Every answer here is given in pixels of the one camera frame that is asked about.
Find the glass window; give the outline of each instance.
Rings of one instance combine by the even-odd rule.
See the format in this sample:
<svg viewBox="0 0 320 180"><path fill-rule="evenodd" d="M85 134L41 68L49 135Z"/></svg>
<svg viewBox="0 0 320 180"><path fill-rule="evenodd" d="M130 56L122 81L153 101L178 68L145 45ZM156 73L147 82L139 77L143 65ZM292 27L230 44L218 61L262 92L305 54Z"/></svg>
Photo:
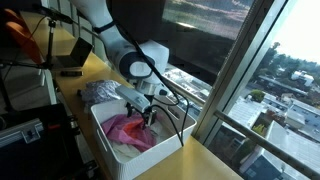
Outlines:
<svg viewBox="0 0 320 180"><path fill-rule="evenodd" d="M49 6L50 6L50 8L53 8L53 9L59 11L58 0L49 0Z"/></svg>
<svg viewBox="0 0 320 180"><path fill-rule="evenodd" d="M315 133L315 117L320 112L320 26L314 22L320 16L319 5L317 0L297 1L280 30L273 29L262 48L257 49L240 81L231 85L236 88L224 108L243 127L318 173L320 136ZM228 142L234 138L243 143L232 149L233 156L227 156L231 151L227 149ZM222 123L208 148L245 179L266 175L270 176L267 179L308 179L226 123Z"/></svg>
<svg viewBox="0 0 320 180"><path fill-rule="evenodd" d="M60 12L66 16L72 17L71 5L69 1L60 1ZM73 34L73 25L62 22L62 27L65 28L70 34Z"/></svg>
<svg viewBox="0 0 320 180"><path fill-rule="evenodd" d="M253 0L166 0L158 33L166 35L158 36L171 51L169 63L212 85L252 3Z"/></svg>

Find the gray cloth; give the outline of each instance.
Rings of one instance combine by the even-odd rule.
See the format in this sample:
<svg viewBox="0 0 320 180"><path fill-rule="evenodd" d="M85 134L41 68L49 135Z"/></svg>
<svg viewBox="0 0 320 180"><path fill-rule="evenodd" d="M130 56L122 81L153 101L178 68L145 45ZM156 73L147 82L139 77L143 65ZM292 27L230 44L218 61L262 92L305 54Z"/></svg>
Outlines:
<svg viewBox="0 0 320 180"><path fill-rule="evenodd" d="M82 100L86 103L85 112L92 105L121 99L115 92L118 86L120 84L113 80L88 82L86 89L81 91Z"/></svg>

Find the black cable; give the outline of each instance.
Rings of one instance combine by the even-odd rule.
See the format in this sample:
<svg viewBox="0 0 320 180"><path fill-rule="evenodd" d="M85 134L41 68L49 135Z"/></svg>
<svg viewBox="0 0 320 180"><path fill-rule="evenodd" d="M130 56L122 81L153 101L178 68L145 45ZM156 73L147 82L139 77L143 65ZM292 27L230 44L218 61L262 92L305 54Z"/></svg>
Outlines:
<svg viewBox="0 0 320 180"><path fill-rule="evenodd" d="M179 138L179 140L180 140L181 146L184 146L184 144L183 144L183 139L182 139L183 130L181 131L181 136L180 136L179 131L178 131L178 129L177 129L177 126L174 124L174 122L173 122L171 116L169 115L169 113L168 113L163 107L161 107L161 106L159 106L159 105L157 105L157 104L153 104L153 105L151 105L150 107L151 107L151 108L157 107L157 108L161 109L161 110L168 116L168 118L169 118L169 120L171 121L172 126L173 126L174 130L176 131L176 134L177 134L177 136L178 136L178 138Z"/></svg>
<svg viewBox="0 0 320 180"><path fill-rule="evenodd" d="M15 55L15 57L14 57L13 60L12 60L13 62L17 60L19 54L20 54L21 51L22 51L22 47L23 47L24 45L26 45L27 42L30 40L30 38L34 35L34 33L37 31L37 29L38 29L41 21L42 21L45 17L46 17L46 16L42 17L42 18L39 20L39 22L38 22L37 25L36 25L36 28L33 30L33 32L31 33L31 35L28 37L28 39L26 39L26 40L22 43L19 51L17 52L17 54ZM12 65L9 67L8 71L6 72L6 74L5 74L4 78L3 78L3 81L6 80L6 78L7 78L8 74L9 74L11 68L12 68Z"/></svg>
<svg viewBox="0 0 320 180"><path fill-rule="evenodd" d="M160 74L160 72L157 70L157 68L154 67L154 65L148 60L147 56L143 53L143 51L141 50L139 44L133 39L132 35L116 20L114 20L116 25L120 27L120 29L125 33L126 37L129 38L129 41L132 43L132 45L135 47L135 49L137 50L137 52L139 53L139 55L142 57L142 59L144 60L144 62L149 66L149 68L152 70L153 73L155 73L155 75L159 78L159 80L172 92L172 94L175 96L175 98L177 99L177 104L180 103L179 98L176 94L176 92L171 88L171 86L169 86L163 79L162 75Z"/></svg>
<svg viewBox="0 0 320 180"><path fill-rule="evenodd" d="M139 44L133 39L132 35L117 21L116 22L116 25L120 27L120 29L122 31L124 31L125 35L127 36L127 38L129 38L129 41L133 44L133 46L135 47L135 49L137 50L137 52L140 54L140 56L142 57L142 59L145 61L145 63L149 66L149 68L153 71L153 73L155 73L155 75L160 79L160 81L172 92L172 94L175 96L175 98L177 99L177 103L175 103L174 105L172 104L167 104L167 103L164 103L162 101L159 101L160 103L163 103L165 105L170 105L170 106L176 106L180 103L180 100L178 98L178 95L179 93L175 92L171 86L169 86L169 84L167 84L165 82L165 80L163 79L162 75L160 74L160 72L154 67L154 65L147 59L147 56L143 53L143 51L141 50ZM184 97L183 95L179 94L180 96L182 96L186 101L187 101L187 109L186 109L186 112L185 112L185 115L184 115L184 118L183 118L183 123L182 123L182 129L181 129L181 135L183 136L183 128L184 128L184 125L185 125L185 121L186 121L186 118L187 118L187 114L188 114L188 110L189 110L189 101L186 97Z"/></svg>

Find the sky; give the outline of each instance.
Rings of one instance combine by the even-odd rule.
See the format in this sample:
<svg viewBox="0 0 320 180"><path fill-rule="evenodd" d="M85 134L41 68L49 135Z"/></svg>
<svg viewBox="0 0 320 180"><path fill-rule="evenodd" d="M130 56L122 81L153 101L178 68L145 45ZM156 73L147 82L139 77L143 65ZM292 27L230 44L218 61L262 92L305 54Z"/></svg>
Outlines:
<svg viewBox="0 0 320 180"><path fill-rule="evenodd" d="M274 42L279 53L320 64L320 0L297 0Z"/></svg>

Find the building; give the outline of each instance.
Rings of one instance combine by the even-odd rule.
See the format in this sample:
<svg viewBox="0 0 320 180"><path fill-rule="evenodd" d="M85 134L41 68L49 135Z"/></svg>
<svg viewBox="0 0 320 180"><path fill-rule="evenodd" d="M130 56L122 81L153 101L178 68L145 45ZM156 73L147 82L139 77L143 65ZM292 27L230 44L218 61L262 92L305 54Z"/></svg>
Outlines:
<svg viewBox="0 0 320 180"><path fill-rule="evenodd" d="M303 162L306 166L320 171L320 145L286 130L273 121L269 126L266 140ZM243 162L240 172L245 179L308 179L282 160L257 146Z"/></svg>
<svg viewBox="0 0 320 180"><path fill-rule="evenodd" d="M263 86L268 92L273 92L273 94L277 96L281 96L283 93L292 93L297 97L308 96L308 93L305 91L280 83L266 76L259 76L257 83Z"/></svg>
<svg viewBox="0 0 320 180"><path fill-rule="evenodd" d="M261 112L264 111L265 108L262 104L244 99L240 96L228 113L228 116L246 128L251 129ZM245 139L245 135L223 122L221 129L210 146L212 146L214 153L220 159L230 161L237 159L235 156L240 147L245 143Z"/></svg>
<svg viewBox="0 0 320 180"><path fill-rule="evenodd" d="M292 80L302 80L304 82L305 86L311 86L312 82L313 82L313 77L308 75L307 72L305 71L295 71L292 75L291 75L291 79Z"/></svg>
<svg viewBox="0 0 320 180"><path fill-rule="evenodd" d="M281 102L287 106L292 104L292 100L291 100L292 98L297 99L292 93L281 94Z"/></svg>
<svg viewBox="0 0 320 180"><path fill-rule="evenodd" d="M320 110L309 104L292 99L292 105L289 107L292 111L302 114L305 117L306 125L320 128Z"/></svg>
<svg viewBox="0 0 320 180"><path fill-rule="evenodd" d="M291 128L302 129L305 125L305 117L289 109L286 112L285 123L288 124Z"/></svg>
<svg viewBox="0 0 320 180"><path fill-rule="evenodd" d="M268 93L265 93L263 102L284 112L287 111L288 109L288 105L286 105L285 103L282 103L280 99L277 98L276 96L273 96Z"/></svg>

